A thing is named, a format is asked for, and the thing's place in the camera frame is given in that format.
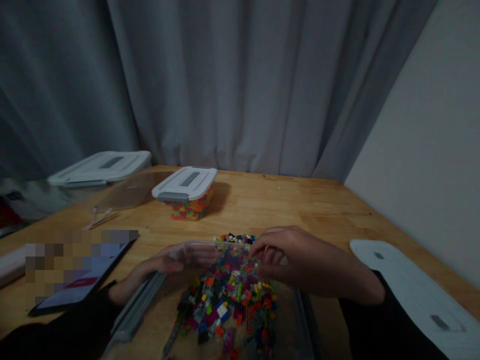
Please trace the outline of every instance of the gray curtain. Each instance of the gray curtain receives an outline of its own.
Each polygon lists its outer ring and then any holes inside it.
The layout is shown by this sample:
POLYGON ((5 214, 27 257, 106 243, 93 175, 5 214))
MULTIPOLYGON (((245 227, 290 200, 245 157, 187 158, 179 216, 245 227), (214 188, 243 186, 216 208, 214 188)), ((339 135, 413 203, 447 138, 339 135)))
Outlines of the gray curtain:
POLYGON ((3 1, 3 175, 102 150, 343 181, 436 1, 3 1))

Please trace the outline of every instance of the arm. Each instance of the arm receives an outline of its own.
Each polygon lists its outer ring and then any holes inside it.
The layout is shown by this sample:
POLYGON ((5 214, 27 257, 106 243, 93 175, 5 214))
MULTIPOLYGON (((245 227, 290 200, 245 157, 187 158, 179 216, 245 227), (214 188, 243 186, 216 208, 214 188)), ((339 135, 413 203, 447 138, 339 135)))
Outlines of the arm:
POLYGON ((110 340, 110 330, 122 308, 152 272, 179 272, 184 267, 218 260, 212 246, 186 246, 177 260, 169 246, 138 264, 121 282, 111 282, 48 324, 21 326, 0 341, 2 359, 98 359, 110 340))
POLYGON ((339 248, 290 226, 268 229, 250 253, 262 259, 263 276, 339 298, 354 359, 446 359, 415 326, 382 275, 339 248))
POLYGON ((350 334, 354 359, 448 359, 402 308, 382 274, 373 271, 385 288, 383 303, 364 306, 339 299, 350 334))
POLYGON ((110 329, 122 310, 109 298, 111 282, 88 296, 48 324, 21 326, 0 342, 0 353, 6 359, 71 359, 98 358, 110 338, 110 329))

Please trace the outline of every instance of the clear plastic container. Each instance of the clear plastic container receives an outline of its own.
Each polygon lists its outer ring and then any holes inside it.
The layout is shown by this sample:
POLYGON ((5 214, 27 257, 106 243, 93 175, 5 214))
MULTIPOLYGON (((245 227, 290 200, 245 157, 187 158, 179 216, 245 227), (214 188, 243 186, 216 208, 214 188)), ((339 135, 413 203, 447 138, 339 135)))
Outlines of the clear plastic container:
MULTIPOLYGON (((178 245, 171 257, 185 269, 166 276, 131 342, 116 342, 104 358, 314 359, 298 290, 259 278, 249 250, 228 242, 178 245)), ((113 338, 129 334, 118 330, 113 338)))
POLYGON ((172 219, 197 221, 205 216, 213 196, 214 187, 210 186, 206 194, 197 200, 187 202, 164 201, 164 203, 171 210, 172 219))
POLYGON ((172 211, 174 220, 200 220, 214 196, 217 169, 185 166, 153 188, 151 194, 172 211))
POLYGON ((75 203, 99 213, 140 205, 154 185, 149 151, 103 151, 51 176, 47 181, 75 203))

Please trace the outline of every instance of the hand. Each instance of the hand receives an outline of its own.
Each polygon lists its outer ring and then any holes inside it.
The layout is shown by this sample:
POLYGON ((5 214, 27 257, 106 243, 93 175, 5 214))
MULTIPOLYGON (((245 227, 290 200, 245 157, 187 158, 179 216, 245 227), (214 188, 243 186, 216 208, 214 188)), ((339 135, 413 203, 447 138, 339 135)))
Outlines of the hand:
POLYGON ((261 276, 321 297, 362 305, 378 305, 385 298, 382 283, 365 264, 298 226, 266 230, 251 246, 250 255, 262 259, 261 276))
POLYGON ((220 256, 221 253, 211 244, 184 242, 168 246, 135 266, 125 279, 108 290, 108 297, 114 304, 125 306, 151 273, 174 273, 185 268, 208 267, 215 264, 220 256))

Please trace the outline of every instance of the wooden table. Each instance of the wooden table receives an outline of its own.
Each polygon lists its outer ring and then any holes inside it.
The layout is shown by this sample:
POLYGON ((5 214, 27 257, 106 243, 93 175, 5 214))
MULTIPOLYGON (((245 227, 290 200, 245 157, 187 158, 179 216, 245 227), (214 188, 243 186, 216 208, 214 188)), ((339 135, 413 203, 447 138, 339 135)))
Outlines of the wooden table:
MULTIPOLYGON (((153 167, 154 183, 177 169, 153 167)), ((149 196, 142 205, 118 211, 98 226, 96 229, 135 229, 140 233, 139 240, 105 283, 125 277, 136 264, 167 245, 191 239, 211 240, 228 232, 259 235, 272 226, 298 225, 347 252, 351 239, 382 240, 394 245, 480 321, 478 290, 337 181, 219 171, 213 188, 215 194, 208 213, 197 222, 172 220, 166 206, 149 196)), ((49 242, 46 237, 52 230, 81 229, 91 219, 91 213, 81 204, 71 206, 1 239, 0 255, 25 243, 49 242)), ((315 296, 311 301, 324 358, 351 357, 338 301, 315 296)), ((27 317, 25 278, 0 290, 0 337, 20 325, 46 323, 56 316, 27 317)))

